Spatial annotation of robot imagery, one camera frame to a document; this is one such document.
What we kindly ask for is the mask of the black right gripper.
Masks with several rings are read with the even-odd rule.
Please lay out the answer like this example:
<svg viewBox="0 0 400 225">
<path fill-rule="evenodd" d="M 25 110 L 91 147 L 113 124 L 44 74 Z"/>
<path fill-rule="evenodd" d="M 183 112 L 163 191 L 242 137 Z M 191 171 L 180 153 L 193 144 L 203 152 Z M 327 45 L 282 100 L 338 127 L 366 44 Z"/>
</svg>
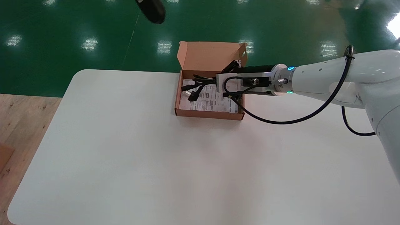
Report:
<svg viewBox="0 0 400 225">
<path fill-rule="evenodd" d="M 271 72 L 276 65 L 260 65 L 260 66 L 248 66 L 243 67 L 241 60 L 233 60 L 229 65 L 227 65 L 222 73 L 263 73 L 263 72 Z M 278 96 L 274 91 L 267 92 L 255 92 L 248 91 L 247 94 L 256 94 L 256 95 L 265 95 L 265 96 Z M 242 103 L 244 101 L 244 94 L 242 91 L 239 92 L 224 92 L 224 98 L 229 98 L 235 103 Z"/>
</svg>

